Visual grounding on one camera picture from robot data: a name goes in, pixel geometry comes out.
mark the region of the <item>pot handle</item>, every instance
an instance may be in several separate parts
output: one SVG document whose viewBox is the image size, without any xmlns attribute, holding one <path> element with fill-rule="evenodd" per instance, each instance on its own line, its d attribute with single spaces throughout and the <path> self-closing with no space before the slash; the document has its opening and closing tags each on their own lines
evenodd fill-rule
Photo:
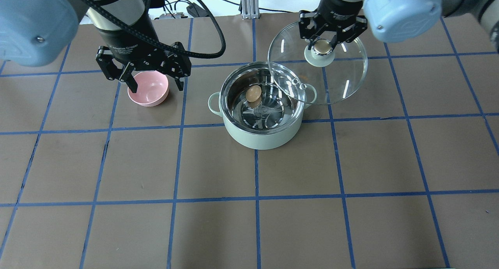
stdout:
<svg viewBox="0 0 499 269">
<path fill-rule="evenodd" d="M 215 98 L 215 97 L 219 97 L 218 99 L 220 99 L 220 92 L 216 92 L 214 93 L 213 95 L 210 95 L 210 98 L 208 98 L 208 108 L 210 109 L 210 111 L 215 114 L 215 115 L 218 115 L 220 117 L 222 117 L 222 113 L 221 111 L 216 111 L 215 109 L 212 108 L 212 100 Z"/>
<path fill-rule="evenodd" d="M 317 90 L 311 84 L 305 84 L 305 85 L 307 85 L 307 88 L 312 89 L 314 97 L 313 97 L 313 100 L 310 103 L 314 103 L 315 100 L 317 99 Z M 309 103 L 305 103 L 305 108 L 308 108 L 310 105 L 311 104 L 309 104 Z"/>
</svg>

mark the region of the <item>pot rim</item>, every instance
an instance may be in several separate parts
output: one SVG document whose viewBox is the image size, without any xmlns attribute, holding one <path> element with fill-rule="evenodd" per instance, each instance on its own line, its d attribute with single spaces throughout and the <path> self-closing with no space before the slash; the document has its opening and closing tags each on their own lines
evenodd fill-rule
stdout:
<svg viewBox="0 0 499 269">
<path fill-rule="evenodd" d="M 287 67 L 273 63 L 276 67 L 280 68 L 281 70 L 287 72 L 290 76 L 294 77 L 295 79 L 298 79 L 298 77 Z M 283 124 L 282 126 L 276 127 L 274 129 L 269 129 L 265 131 L 261 130 L 255 130 L 250 127 L 243 126 L 239 122 L 237 122 L 233 116 L 230 114 L 229 108 L 228 108 L 228 91 L 230 90 L 230 87 L 235 83 L 235 81 L 242 75 L 248 73 L 249 71 L 254 71 L 254 70 L 259 70 L 259 69 L 264 69 L 264 70 L 269 70 L 269 63 L 268 62 L 263 62 L 263 61 L 255 61 L 248 63 L 242 67 L 237 68 L 236 70 L 232 71 L 230 75 L 225 79 L 225 82 L 222 85 L 221 91 L 220 91 L 220 97 L 219 97 L 219 107 L 220 110 L 223 114 L 223 117 L 228 120 L 228 122 L 235 127 L 237 127 L 239 130 L 253 134 L 253 135 L 273 135 L 277 134 L 279 132 L 282 132 L 283 130 L 287 129 L 288 127 L 291 127 L 294 125 L 298 120 L 302 119 L 303 115 L 303 110 L 304 110 L 304 103 L 299 101 L 296 98 L 289 97 L 289 99 L 294 99 L 296 101 L 296 108 L 294 109 L 294 112 L 292 114 L 292 119 L 290 122 L 287 122 Z M 273 79 L 273 76 L 271 76 L 272 79 L 272 85 L 275 86 L 277 89 L 279 89 L 284 95 L 285 92 L 283 92 L 276 84 L 276 82 Z"/>
</svg>

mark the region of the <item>brown egg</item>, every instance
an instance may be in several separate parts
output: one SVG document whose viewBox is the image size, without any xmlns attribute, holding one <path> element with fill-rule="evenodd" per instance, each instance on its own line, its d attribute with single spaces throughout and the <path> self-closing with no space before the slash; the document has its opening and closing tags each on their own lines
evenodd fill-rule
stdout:
<svg viewBox="0 0 499 269">
<path fill-rule="evenodd" d="M 257 99 L 257 100 L 255 100 L 255 101 L 248 102 L 248 105 L 249 105 L 249 107 L 251 107 L 251 108 L 255 108 L 255 107 L 257 107 L 258 105 L 260 105 L 260 103 L 262 103 L 262 96 L 258 97 L 258 99 Z"/>
<path fill-rule="evenodd" d="M 260 96 L 262 96 L 262 88 L 258 85 L 253 85 L 246 91 L 246 100 L 248 102 L 255 102 Z"/>
</svg>

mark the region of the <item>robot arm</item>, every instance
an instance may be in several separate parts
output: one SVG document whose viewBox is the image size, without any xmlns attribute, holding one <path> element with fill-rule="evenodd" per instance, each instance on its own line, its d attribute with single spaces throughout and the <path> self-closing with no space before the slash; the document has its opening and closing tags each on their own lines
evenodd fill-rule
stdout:
<svg viewBox="0 0 499 269">
<path fill-rule="evenodd" d="M 157 70 L 175 79 L 191 74 L 189 57 L 217 58 L 225 51 L 225 39 L 207 10 L 221 39 L 221 49 L 201 54 L 184 49 L 182 43 L 165 45 L 157 40 L 148 17 L 148 0 L 0 0 L 0 59 L 25 66 L 52 62 L 74 38 L 85 12 L 107 46 L 101 46 L 96 61 L 109 80 L 124 82 L 137 91 L 133 71 Z M 118 68 L 114 61 L 121 63 Z"/>
<path fill-rule="evenodd" d="M 358 15 L 362 7 L 365 17 Z M 465 13 L 475 16 L 499 52 L 499 0 L 321 0 L 316 10 L 300 11 L 300 35 L 310 40 L 310 49 L 324 31 L 334 31 L 334 49 L 364 32 L 367 18 L 378 40 L 402 42 L 430 29 L 442 15 Z"/>
<path fill-rule="evenodd" d="M 221 38 L 219 52 L 198 54 L 184 50 L 180 42 L 171 46 L 160 43 L 144 2 L 0 0 L 0 59 L 25 66 L 52 62 L 74 38 L 78 23 L 87 13 L 107 43 L 96 56 L 107 79 L 125 82 L 135 92 L 132 71 L 157 70 L 174 77 L 182 90 L 180 78 L 190 75 L 189 57 L 221 56 L 225 50 L 223 34 L 207 10 Z M 365 17 L 359 15 L 362 7 Z M 465 13 L 476 17 L 499 52 L 499 0 L 321 0 L 316 10 L 300 11 L 300 35 L 309 40 L 309 50 L 326 55 L 338 43 L 354 40 L 367 29 L 368 22 L 379 40 L 400 42 L 427 31 L 442 15 Z M 319 40 L 324 31 L 335 32 L 331 41 Z"/>
</svg>

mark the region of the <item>blue tape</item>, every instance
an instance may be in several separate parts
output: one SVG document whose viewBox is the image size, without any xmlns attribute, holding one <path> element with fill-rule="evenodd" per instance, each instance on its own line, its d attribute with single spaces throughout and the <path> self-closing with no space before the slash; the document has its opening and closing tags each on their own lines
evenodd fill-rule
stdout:
<svg viewBox="0 0 499 269">
<path fill-rule="evenodd" d="M 301 123 L 328 123 L 331 122 L 329 119 L 316 119 L 316 120 L 302 120 Z"/>
<path fill-rule="evenodd" d="M 114 96 L 113 109 L 111 111 L 111 117 L 109 118 L 109 127 L 107 129 L 106 143 L 104 145 L 104 150 L 102 151 L 102 159 L 101 159 L 101 162 L 100 162 L 99 175 L 97 177 L 97 183 L 95 185 L 95 193 L 94 193 L 94 198 L 93 198 L 92 210 L 90 211 L 90 217 L 89 217 L 89 220 L 88 220 L 87 232 L 86 232 L 86 235 L 85 235 L 85 242 L 83 243 L 83 251 L 81 253 L 80 269 L 83 269 L 83 265 L 85 263 L 85 257 L 86 257 L 86 254 L 87 254 L 88 241 L 89 241 L 89 238 L 90 238 L 90 232 L 92 230 L 93 218 L 94 218 L 94 215 L 95 215 L 95 205 L 96 205 L 97 198 L 99 196 L 100 182 L 102 180 L 102 173 L 104 171 L 104 164 L 106 162 L 107 148 L 109 146 L 109 141 L 111 139 L 111 129 L 113 127 L 113 122 L 114 122 L 114 113 L 116 112 L 116 106 L 118 104 L 118 96 L 119 96 L 119 93 L 120 93 L 120 86 L 121 86 L 121 84 L 117 83 L 116 94 Z"/>
<path fill-rule="evenodd" d="M 224 123 L 216 123 L 216 124 L 198 124 L 198 125 L 184 125 L 184 127 L 223 127 Z"/>
<path fill-rule="evenodd" d="M 194 25 L 194 19 L 191 19 L 189 25 L 189 43 L 187 45 L 187 50 L 191 50 L 192 42 L 192 30 Z M 170 219 L 170 235 L 168 237 L 168 251 L 166 259 L 166 268 L 170 269 L 172 264 L 172 249 L 173 249 L 173 232 L 175 230 L 175 214 L 177 212 L 177 196 L 179 192 L 179 175 L 180 175 L 180 159 L 182 157 L 182 140 L 184 137 L 184 121 L 186 114 L 186 102 L 187 102 L 187 90 L 189 90 L 188 79 L 185 79 L 184 84 L 184 99 L 182 100 L 182 118 L 180 119 L 180 133 L 179 133 L 179 147 L 177 150 L 177 167 L 175 169 L 175 185 L 173 187 L 173 204 L 172 204 L 172 215 Z"/>
<path fill-rule="evenodd" d="M 102 133 L 108 129 L 92 129 L 92 130 L 60 130 L 60 131 L 42 131 L 42 134 L 86 134 L 86 133 Z"/>
<path fill-rule="evenodd" d="M 457 53 L 458 56 L 497 55 L 496 52 Z"/>
<path fill-rule="evenodd" d="M 411 125 L 411 121 L 410 121 L 409 115 L 407 114 L 407 108 L 406 108 L 406 105 L 405 105 L 405 102 L 404 102 L 404 97 L 402 95 L 402 90 L 400 88 L 400 84 L 399 84 L 399 80 L 398 80 L 398 77 L 397 77 L 397 73 L 395 72 L 395 67 L 393 65 L 392 57 L 390 56 L 390 50 L 388 49 L 388 45 L 386 43 L 384 43 L 384 45 L 385 45 L 386 54 L 388 55 L 388 62 L 390 63 L 390 68 L 392 70 L 392 74 L 393 74 L 393 78 L 394 78 L 394 81 L 395 81 L 395 85 L 396 85 L 397 91 L 399 93 L 400 102 L 402 104 L 402 108 L 404 110 L 404 115 L 406 117 L 407 127 L 409 129 L 409 134 L 411 136 L 411 141 L 412 141 L 412 144 L 413 144 L 413 147 L 414 147 L 414 152 L 416 154 L 416 159 L 418 161 L 419 171 L 421 173 L 421 178 L 423 180 L 423 185 L 425 187 L 425 194 L 426 194 L 426 198 L 428 199 L 428 204 L 430 206 L 430 212 L 432 214 L 433 223 L 435 225 L 435 231 L 437 232 L 437 237 L 438 237 L 438 240 L 439 240 L 440 249 L 442 251 L 442 256 L 444 258 L 444 262 L 445 262 L 446 267 L 450 267 L 450 265 L 449 265 L 449 258 L 447 257 L 447 252 L 445 250 L 444 240 L 442 239 L 442 234 L 440 232 L 440 226 L 438 224 L 437 215 L 435 213 L 435 207 L 433 207 L 433 201 L 432 201 L 432 197 L 431 197 L 431 194 L 430 194 L 430 189 L 428 188 L 428 182 L 426 181 L 426 175 L 425 175 L 425 172 L 424 172 L 424 169 L 423 169 L 423 164 L 421 162 L 421 157 L 419 155 L 418 145 L 416 143 L 416 138 L 414 137 L 414 131 L 412 129 L 412 125 Z"/>
<path fill-rule="evenodd" d="M 459 195 L 459 194 L 494 194 L 499 189 L 462 189 L 429 191 L 431 195 Z M 346 198 L 369 198 L 369 197 L 397 197 L 397 196 L 424 196 L 426 191 L 410 192 L 385 192 L 385 193 L 351 193 L 344 194 Z M 215 197 L 215 198 L 177 198 L 156 200 L 104 200 L 104 201 L 82 201 L 82 202 L 43 202 L 43 203 L 19 203 L 18 207 L 51 207 L 58 205 L 141 205 L 141 204 L 165 204 L 165 203 L 203 203 L 203 202 L 232 202 L 249 200 L 306 200 L 318 198 L 342 198 L 342 194 L 313 194 L 313 195 L 273 195 L 273 196 L 239 196 L 239 197 Z M 15 203 L 3 203 L 0 207 L 14 207 Z"/>
<path fill-rule="evenodd" d="M 2 66 L 0 67 L 0 75 L 2 75 L 2 71 L 4 71 L 4 68 L 5 68 L 6 64 L 7 64 L 7 61 L 4 60 L 4 62 L 2 63 Z"/>
<path fill-rule="evenodd" d="M 358 122 L 358 121 L 379 121 L 379 120 L 400 120 L 400 119 L 405 119 L 405 117 L 401 116 L 393 116 L 393 117 L 387 117 L 387 118 L 380 118 L 380 117 L 366 117 L 366 118 L 338 118 L 335 119 L 335 122 Z"/>
<path fill-rule="evenodd" d="M 444 115 L 419 115 L 409 116 L 409 119 L 434 119 L 434 118 L 461 118 L 461 117 L 480 117 L 481 114 L 444 114 Z"/>
<path fill-rule="evenodd" d="M 255 222 L 257 231 L 257 269 L 262 268 L 262 250 L 260 244 L 260 171 L 258 170 L 258 150 L 255 150 Z"/>
<path fill-rule="evenodd" d="M 38 131 L 32 131 L 32 132 L 0 132 L 0 136 L 7 136 L 7 135 L 35 135 L 38 134 Z"/>
<path fill-rule="evenodd" d="M 113 127 L 112 131 L 138 131 L 138 130 L 162 130 L 162 129 L 179 129 L 180 125 L 173 126 L 149 126 L 149 127 Z"/>
<path fill-rule="evenodd" d="M 330 98 L 329 98 L 329 86 L 327 83 L 326 69 L 324 67 L 322 67 L 322 78 L 324 79 L 324 88 L 326 89 L 326 100 L 329 103 L 329 102 L 331 102 Z M 330 104 L 327 106 L 327 109 L 329 111 L 329 121 L 331 123 L 331 134 L 332 134 L 332 138 L 333 138 L 334 156 L 336 159 L 336 168 L 338 171 L 338 181 L 339 181 L 341 198 L 342 198 L 343 217 L 345 219 L 345 231 L 346 231 L 346 237 L 347 237 L 347 242 L 348 242 L 348 252 L 350 253 L 350 264 L 351 264 L 352 268 L 355 268 L 355 256 L 354 256 L 354 251 L 353 251 L 352 235 L 351 235 L 351 231 L 350 231 L 350 221 L 348 218 L 348 208 L 346 205 L 345 188 L 343 185 L 342 166 L 340 164 L 340 155 L 338 152 L 338 143 L 336 141 L 336 129 L 334 127 L 335 119 L 333 117 L 333 110 L 332 110 L 332 107 Z"/>
<path fill-rule="evenodd" d="M 399 55 L 391 56 L 392 59 L 399 58 L 431 58 L 431 57 L 452 57 L 454 54 L 429 54 L 429 55 Z"/>
<path fill-rule="evenodd" d="M 25 186 L 26 186 L 28 175 L 30 174 L 31 166 L 33 164 L 33 158 L 34 158 L 34 155 L 36 153 L 36 148 L 38 147 L 38 143 L 40 141 L 41 132 L 43 131 L 45 121 L 47 120 L 48 111 L 50 110 L 50 106 L 52 105 L 52 100 L 54 99 L 55 90 L 57 89 L 57 85 L 59 84 L 60 72 L 62 70 L 62 67 L 64 66 L 64 63 L 66 62 L 67 54 L 69 52 L 70 47 L 71 47 L 71 43 L 69 43 L 68 46 L 66 47 L 66 52 L 64 53 L 64 58 L 62 59 L 61 66 L 59 68 L 59 73 L 57 75 L 57 78 L 55 79 L 54 86 L 52 88 L 52 93 L 50 94 L 47 108 L 45 109 L 45 114 L 43 115 L 43 120 L 41 121 L 41 124 L 40 124 L 40 130 L 38 132 L 38 135 L 36 136 L 36 141 L 34 144 L 33 152 L 30 156 L 30 160 L 28 161 L 26 172 L 25 172 L 25 175 L 23 177 L 23 183 L 21 184 L 21 188 L 20 188 L 19 193 L 18 193 L 16 204 L 14 205 L 14 210 L 12 211 L 11 219 L 9 220 L 9 225 L 7 226 L 7 231 L 5 232 L 4 240 L 2 242 L 2 246 L 0 247 L 0 259 L 2 258 L 2 255 L 4 254 L 5 244 L 7 243 L 7 239 L 9 238 L 9 234 L 11 232 L 12 223 L 14 222 L 14 217 L 16 216 L 16 212 L 18 209 L 18 204 L 20 203 L 21 197 L 23 196 L 23 191 L 24 191 Z"/>
<path fill-rule="evenodd" d="M 102 70 L 82 70 L 82 71 L 64 71 L 61 74 L 84 74 L 84 73 L 101 73 Z"/>
<path fill-rule="evenodd" d="M 5 74 L 0 75 L 0 77 L 27 77 L 27 76 L 43 76 L 43 75 L 58 75 L 58 72 L 46 72 L 46 73 L 21 73 L 21 74 Z"/>
<path fill-rule="evenodd" d="M 461 68 L 461 71 L 463 72 L 463 76 L 465 77 L 466 84 L 468 85 L 469 91 L 473 95 L 473 99 L 476 102 L 476 106 L 478 107 L 480 114 L 483 116 L 483 119 L 485 120 L 485 126 L 487 128 L 488 134 L 490 135 L 490 139 L 492 139 L 492 143 L 494 144 L 495 152 L 497 153 L 497 155 L 499 155 L 499 145 L 497 144 L 497 140 L 494 137 L 494 133 L 492 132 L 492 129 L 490 128 L 487 117 L 483 113 L 483 109 L 482 109 L 480 102 L 478 100 L 478 96 L 476 95 L 471 82 L 469 82 L 469 78 L 466 74 L 466 70 L 463 66 L 463 63 L 461 62 L 459 54 L 458 54 L 456 47 L 454 45 L 454 42 L 452 41 L 451 34 L 449 33 L 449 30 L 447 29 L 447 26 L 444 22 L 444 19 L 440 18 L 440 21 L 442 22 L 442 25 L 444 26 L 444 30 L 445 30 L 445 33 L 447 34 L 447 38 L 449 38 L 449 42 L 451 43 L 452 50 L 454 51 L 454 55 L 456 56 L 456 59 L 458 60 L 459 67 Z"/>
</svg>

